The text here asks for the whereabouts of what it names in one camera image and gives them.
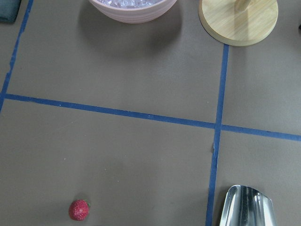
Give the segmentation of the silver metal scoop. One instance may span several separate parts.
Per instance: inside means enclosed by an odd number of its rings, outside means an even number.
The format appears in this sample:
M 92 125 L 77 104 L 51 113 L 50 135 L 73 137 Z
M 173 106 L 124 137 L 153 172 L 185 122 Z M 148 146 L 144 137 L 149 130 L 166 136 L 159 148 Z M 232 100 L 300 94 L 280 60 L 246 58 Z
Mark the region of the silver metal scoop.
M 272 200 L 252 187 L 233 185 L 226 193 L 219 225 L 277 226 Z

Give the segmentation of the red strawberry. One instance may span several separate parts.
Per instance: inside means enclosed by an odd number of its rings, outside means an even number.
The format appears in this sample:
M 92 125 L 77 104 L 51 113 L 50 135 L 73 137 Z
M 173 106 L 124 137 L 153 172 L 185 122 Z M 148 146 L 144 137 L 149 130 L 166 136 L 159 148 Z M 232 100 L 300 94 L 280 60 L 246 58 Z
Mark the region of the red strawberry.
M 83 199 L 74 200 L 68 209 L 70 219 L 83 221 L 90 211 L 90 203 Z

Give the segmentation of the pink bowl with ice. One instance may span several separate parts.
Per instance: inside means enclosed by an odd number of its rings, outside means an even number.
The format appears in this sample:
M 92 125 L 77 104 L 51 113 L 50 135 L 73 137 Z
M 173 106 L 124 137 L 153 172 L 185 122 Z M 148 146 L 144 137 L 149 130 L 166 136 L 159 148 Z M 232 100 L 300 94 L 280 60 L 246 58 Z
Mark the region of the pink bowl with ice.
M 127 24 L 141 24 L 165 14 L 176 3 L 176 0 L 161 0 L 158 3 L 142 8 L 117 8 L 97 0 L 89 0 L 89 2 L 101 13 L 115 21 Z

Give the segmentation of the wooden cup holder stand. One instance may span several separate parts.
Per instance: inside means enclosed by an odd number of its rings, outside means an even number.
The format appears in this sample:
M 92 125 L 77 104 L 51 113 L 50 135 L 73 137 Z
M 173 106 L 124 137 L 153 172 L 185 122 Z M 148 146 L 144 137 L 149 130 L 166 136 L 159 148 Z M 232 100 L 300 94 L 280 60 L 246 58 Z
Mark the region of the wooden cup holder stand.
M 276 0 L 201 0 L 198 15 L 204 29 L 221 43 L 250 46 L 267 38 L 276 26 Z

